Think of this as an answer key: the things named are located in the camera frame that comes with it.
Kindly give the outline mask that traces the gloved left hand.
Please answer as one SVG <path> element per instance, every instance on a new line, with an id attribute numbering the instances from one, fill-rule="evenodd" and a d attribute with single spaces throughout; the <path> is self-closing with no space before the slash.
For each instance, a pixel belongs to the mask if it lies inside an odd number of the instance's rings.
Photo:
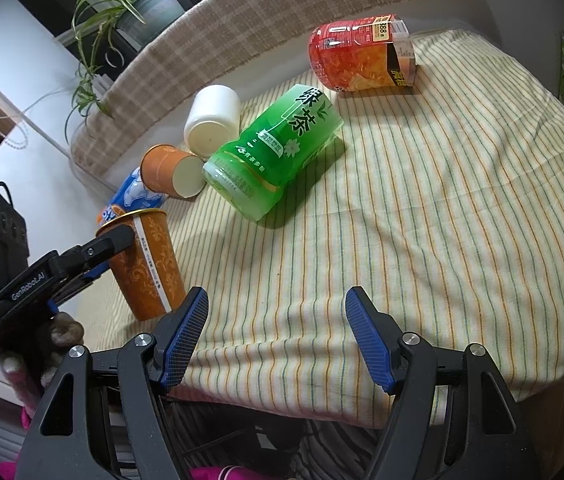
<path id="1" fill-rule="evenodd" d="M 30 417 L 39 406 L 65 354 L 84 343 L 84 327 L 66 312 L 50 322 L 47 335 L 23 356 L 0 354 L 0 371 Z"/>

